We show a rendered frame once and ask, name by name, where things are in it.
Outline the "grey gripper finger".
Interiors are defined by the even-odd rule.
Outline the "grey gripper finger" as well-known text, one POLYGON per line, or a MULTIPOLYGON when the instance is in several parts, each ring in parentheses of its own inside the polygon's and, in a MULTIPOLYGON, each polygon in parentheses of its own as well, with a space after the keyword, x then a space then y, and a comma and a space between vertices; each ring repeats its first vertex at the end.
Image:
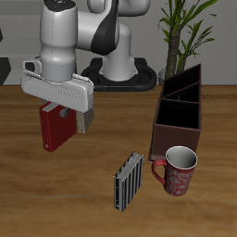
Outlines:
POLYGON ((94 119, 94 111, 92 109, 90 109, 86 113, 77 112, 78 131, 80 133, 87 132, 93 119, 94 119))
POLYGON ((42 111, 64 119, 68 115, 69 109, 54 102, 46 102, 42 108, 42 111))

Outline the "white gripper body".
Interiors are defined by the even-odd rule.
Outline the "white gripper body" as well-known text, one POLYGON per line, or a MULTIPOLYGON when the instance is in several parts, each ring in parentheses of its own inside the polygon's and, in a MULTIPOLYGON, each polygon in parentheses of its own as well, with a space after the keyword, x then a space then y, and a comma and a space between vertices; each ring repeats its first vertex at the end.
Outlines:
POLYGON ((26 94, 80 112, 87 112, 94 105, 94 84, 88 78, 75 73, 70 81, 54 82, 24 70, 21 75, 21 88, 26 94))

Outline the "red book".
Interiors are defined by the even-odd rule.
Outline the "red book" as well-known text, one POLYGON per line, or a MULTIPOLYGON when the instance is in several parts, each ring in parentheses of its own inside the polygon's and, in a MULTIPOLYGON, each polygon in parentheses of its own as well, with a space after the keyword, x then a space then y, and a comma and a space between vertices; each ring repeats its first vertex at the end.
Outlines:
POLYGON ((39 114, 44 149, 52 153, 76 133, 76 111, 69 108, 68 115, 61 118, 43 112, 42 108, 43 106, 39 108, 39 114))

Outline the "black striped book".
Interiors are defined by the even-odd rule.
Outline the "black striped book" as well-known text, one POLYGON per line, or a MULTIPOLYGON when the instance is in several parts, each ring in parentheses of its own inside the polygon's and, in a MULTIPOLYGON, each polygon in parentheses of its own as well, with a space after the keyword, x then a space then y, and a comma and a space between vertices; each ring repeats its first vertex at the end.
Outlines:
POLYGON ((135 151, 114 175, 114 208, 123 212, 142 185, 143 156, 135 151))

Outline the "dark brown desk caddy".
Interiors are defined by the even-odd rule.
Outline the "dark brown desk caddy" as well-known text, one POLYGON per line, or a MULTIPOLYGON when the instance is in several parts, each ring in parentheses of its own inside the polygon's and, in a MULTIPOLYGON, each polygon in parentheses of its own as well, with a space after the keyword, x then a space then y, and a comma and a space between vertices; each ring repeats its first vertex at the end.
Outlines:
POLYGON ((200 134, 201 65, 196 65, 164 80, 147 161, 164 159, 172 146, 196 151, 200 134))

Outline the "red patterned mug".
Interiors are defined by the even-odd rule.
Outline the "red patterned mug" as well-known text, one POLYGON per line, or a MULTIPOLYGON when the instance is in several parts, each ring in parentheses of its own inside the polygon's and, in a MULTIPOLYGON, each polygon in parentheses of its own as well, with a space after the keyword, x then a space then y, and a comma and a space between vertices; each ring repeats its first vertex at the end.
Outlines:
POLYGON ((158 159, 152 164, 152 172, 160 181, 166 192, 173 196, 181 196, 188 190, 193 171, 197 165, 196 153, 185 146, 173 146, 166 152, 166 159, 158 159), (156 167, 162 165, 165 176, 161 178, 156 173, 156 167))

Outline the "green pot plant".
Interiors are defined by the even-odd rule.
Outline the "green pot plant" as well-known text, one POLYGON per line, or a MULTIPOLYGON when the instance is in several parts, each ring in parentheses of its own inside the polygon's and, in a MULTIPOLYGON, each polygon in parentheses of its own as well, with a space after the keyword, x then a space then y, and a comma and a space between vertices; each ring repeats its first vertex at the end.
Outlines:
POLYGON ((201 0, 197 0, 188 9, 186 7, 187 0, 168 0, 168 10, 161 8, 165 17, 158 22, 157 27, 164 32, 164 41, 168 44, 165 79, 183 72, 187 58, 189 56, 197 57, 196 49, 198 47, 214 41, 214 38, 210 37, 212 26, 199 33, 203 20, 194 23, 191 21, 217 1, 206 0, 201 3, 201 0))

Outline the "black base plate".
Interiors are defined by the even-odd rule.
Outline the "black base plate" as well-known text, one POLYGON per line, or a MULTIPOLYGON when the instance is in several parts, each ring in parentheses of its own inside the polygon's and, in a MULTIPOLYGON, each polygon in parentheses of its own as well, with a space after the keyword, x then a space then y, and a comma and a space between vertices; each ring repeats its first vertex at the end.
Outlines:
POLYGON ((94 83, 95 92, 145 92, 156 86, 156 73, 147 66, 146 60, 142 57, 134 58, 135 67, 138 73, 128 81, 110 81, 99 73, 102 67, 102 58, 93 58, 89 67, 81 75, 88 77, 94 83))

